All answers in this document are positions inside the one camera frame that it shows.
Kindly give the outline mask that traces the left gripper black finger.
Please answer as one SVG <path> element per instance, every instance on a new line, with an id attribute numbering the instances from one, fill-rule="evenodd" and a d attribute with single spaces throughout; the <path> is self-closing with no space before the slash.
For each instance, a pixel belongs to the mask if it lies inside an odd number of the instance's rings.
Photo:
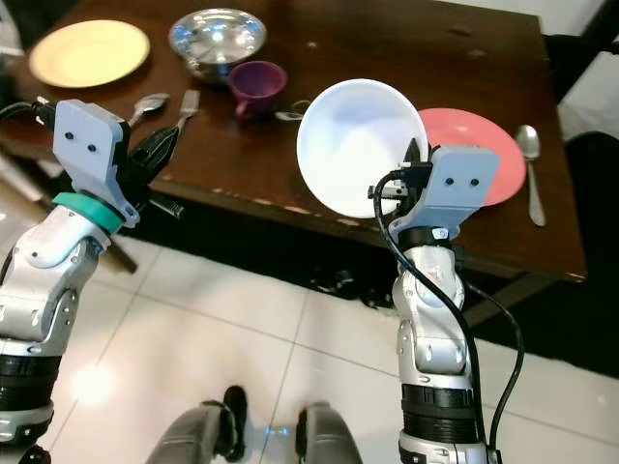
<path id="1" fill-rule="evenodd" d="M 177 125 L 155 131 L 155 174 L 163 172 L 169 164 L 174 150 L 180 142 L 181 132 L 181 127 L 177 127 Z"/>
<path id="2" fill-rule="evenodd" d="M 161 132 L 155 130 L 151 135 L 143 137 L 133 149 L 133 177 L 136 180 L 152 181 L 160 171 L 160 143 Z"/>

